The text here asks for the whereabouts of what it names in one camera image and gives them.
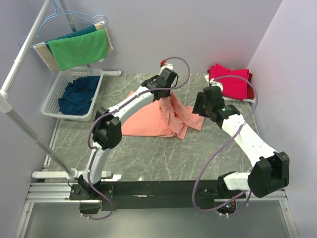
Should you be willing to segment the salmon pink t shirt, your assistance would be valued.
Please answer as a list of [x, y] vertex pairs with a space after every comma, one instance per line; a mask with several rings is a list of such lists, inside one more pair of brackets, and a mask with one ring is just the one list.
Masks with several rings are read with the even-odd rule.
[[133, 114], [123, 125], [125, 136], [178, 137], [184, 139], [188, 128], [200, 131], [204, 117], [192, 113], [172, 92], [171, 96], [150, 103]]

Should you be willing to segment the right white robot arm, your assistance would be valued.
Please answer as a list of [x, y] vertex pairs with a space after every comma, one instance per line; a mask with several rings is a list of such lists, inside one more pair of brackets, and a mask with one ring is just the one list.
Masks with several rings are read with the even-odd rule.
[[210, 118], [233, 137], [252, 165], [249, 173], [229, 172], [218, 178], [217, 192], [221, 197], [245, 190], [262, 198], [288, 186], [288, 155], [267, 145], [234, 105], [226, 105], [218, 86], [205, 87], [197, 94], [193, 113]]

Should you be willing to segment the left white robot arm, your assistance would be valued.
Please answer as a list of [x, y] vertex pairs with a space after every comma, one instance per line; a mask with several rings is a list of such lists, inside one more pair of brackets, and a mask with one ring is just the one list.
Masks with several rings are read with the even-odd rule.
[[78, 179], [81, 193], [87, 199], [98, 196], [102, 170], [111, 150], [122, 140], [122, 125], [138, 110], [161, 98], [170, 96], [178, 74], [164, 68], [159, 75], [145, 80], [138, 89], [117, 105], [98, 109], [93, 128], [89, 132], [89, 146], [92, 149], [87, 166]]

